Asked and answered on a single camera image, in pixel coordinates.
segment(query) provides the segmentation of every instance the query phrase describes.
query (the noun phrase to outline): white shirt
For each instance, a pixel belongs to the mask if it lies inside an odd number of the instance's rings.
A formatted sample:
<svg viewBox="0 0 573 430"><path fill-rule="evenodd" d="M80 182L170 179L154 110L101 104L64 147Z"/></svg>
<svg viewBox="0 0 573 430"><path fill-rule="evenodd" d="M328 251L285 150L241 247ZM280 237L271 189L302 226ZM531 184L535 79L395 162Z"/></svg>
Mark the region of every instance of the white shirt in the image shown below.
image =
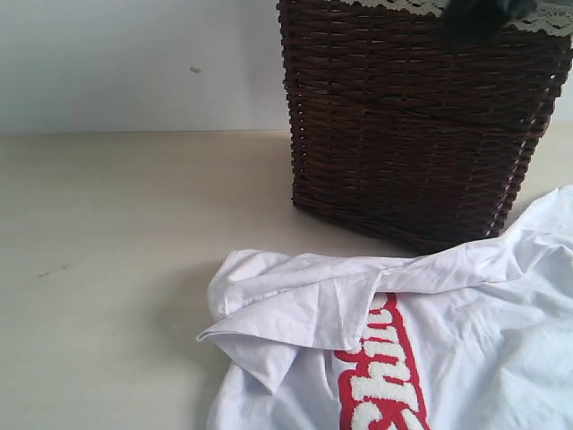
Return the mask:
<svg viewBox="0 0 573 430"><path fill-rule="evenodd" d="M573 428L573 186L421 258L233 252L209 293L208 429Z"/></svg>

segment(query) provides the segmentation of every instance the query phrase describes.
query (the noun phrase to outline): lace trim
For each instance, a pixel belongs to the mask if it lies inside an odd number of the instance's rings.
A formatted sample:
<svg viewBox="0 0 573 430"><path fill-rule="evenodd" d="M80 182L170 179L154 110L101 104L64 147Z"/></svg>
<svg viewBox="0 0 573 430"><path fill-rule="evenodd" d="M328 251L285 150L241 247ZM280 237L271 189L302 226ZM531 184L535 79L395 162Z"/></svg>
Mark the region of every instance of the lace trim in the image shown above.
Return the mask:
<svg viewBox="0 0 573 430"><path fill-rule="evenodd" d="M440 16L448 0L340 0L343 3L360 3L363 6L383 5L394 11L409 11L416 15L429 13ZM524 31L545 31L551 36L573 34L573 0L552 0L539 4L537 10L522 21L511 25Z"/></svg>

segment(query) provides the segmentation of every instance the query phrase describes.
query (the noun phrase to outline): light wooden surface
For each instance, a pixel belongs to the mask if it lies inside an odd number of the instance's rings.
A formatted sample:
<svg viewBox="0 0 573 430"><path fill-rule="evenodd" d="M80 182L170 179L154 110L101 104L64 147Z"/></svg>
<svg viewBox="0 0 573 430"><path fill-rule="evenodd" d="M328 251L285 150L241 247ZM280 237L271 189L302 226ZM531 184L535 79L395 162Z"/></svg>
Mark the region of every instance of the light wooden surface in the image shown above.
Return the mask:
<svg viewBox="0 0 573 430"><path fill-rule="evenodd" d="M543 140L515 217L573 184ZM227 360L195 336L227 254L408 255L291 206L286 133L0 139L0 428L202 429Z"/></svg>

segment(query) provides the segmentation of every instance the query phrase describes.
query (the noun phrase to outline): wall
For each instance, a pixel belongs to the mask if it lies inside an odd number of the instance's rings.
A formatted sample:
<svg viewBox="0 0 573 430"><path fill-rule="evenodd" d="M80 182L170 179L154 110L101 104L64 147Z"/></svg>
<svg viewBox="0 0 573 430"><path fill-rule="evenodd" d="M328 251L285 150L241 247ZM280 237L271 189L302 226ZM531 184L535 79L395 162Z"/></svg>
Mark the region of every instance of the wall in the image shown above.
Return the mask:
<svg viewBox="0 0 573 430"><path fill-rule="evenodd" d="M275 3L0 0L0 132L287 128Z"/></svg>

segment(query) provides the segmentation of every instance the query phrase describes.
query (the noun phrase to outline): wicker basket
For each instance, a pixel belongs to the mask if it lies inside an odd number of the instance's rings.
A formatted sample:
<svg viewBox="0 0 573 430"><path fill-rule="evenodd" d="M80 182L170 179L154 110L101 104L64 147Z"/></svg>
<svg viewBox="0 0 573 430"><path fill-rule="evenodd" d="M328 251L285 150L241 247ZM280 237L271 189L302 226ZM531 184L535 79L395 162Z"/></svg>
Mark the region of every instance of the wicker basket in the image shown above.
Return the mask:
<svg viewBox="0 0 573 430"><path fill-rule="evenodd" d="M450 50L432 15L280 0L297 208L433 253L497 236L571 67L508 28Z"/></svg>

